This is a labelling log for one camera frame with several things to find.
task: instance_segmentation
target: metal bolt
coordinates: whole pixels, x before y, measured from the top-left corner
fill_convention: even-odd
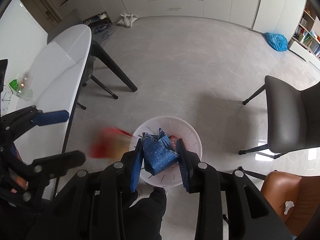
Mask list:
[[[115,164],[113,164],[113,166],[116,168],[116,169],[121,169],[123,167],[123,163],[122,162],[117,162]]]
[[[208,165],[206,163],[198,163],[198,167],[201,169],[206,169]]]
[[[84,177],[85,175],[87,175],[87,171],[85,170],[80,170],[77,172],[78,177]]]
[[[35,171],[35,173],[39,173],[40,171],[42,171],[42,166],[41,166],[41,165],[37,165],[37,166],[34,168],[34,171]]]
[[[242,171],[235,171],[235,175],[241,178],[243,177],[244,173]]]
[[[23,199],[24,202],[28,202],[31,199],[31,193],[30,192],[25,192],[22,195],[22,199]]]

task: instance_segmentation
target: person's leg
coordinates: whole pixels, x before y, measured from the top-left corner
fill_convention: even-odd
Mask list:
[[[167,197],[163,188],[156,187],[150,197],[139,200],[123,212],[127,240],[161,240],[160,228]]]

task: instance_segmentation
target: white tissue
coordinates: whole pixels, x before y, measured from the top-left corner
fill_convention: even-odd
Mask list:
[[[292,201],[286,201],[285,202],[285,210],[284,214],[287,215],[290,208],[294,207],[294,204]]]

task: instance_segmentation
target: clock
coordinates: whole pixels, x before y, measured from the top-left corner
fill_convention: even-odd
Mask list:
[[[12,91],[8,85],[3,85],[3,91],[0,95],[1,116],[7,114],[8,106],[12,97]]]

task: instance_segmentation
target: white plastic trash bin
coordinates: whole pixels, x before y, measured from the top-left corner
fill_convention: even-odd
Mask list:
[[[154,117],[140,125],[133,133],[134,137],[130,143],[130,151],[135,149],[134,147],[140,138],[139,135],[142,136],[143,132],[159,134],[159,128],[162,128],[168,136],[174,135],[177,138],[182,138],[186,149],[190,152],[196,153],[201,160],[202,145],[196,130],[186,121],[173,116]],[[162,171],[156,176],[152,176],[151,173],[146,172],[143,169],[141,170],[140,177],[146,183],[157,187],[174,187],[182,184],[178,163],[165,171]]]

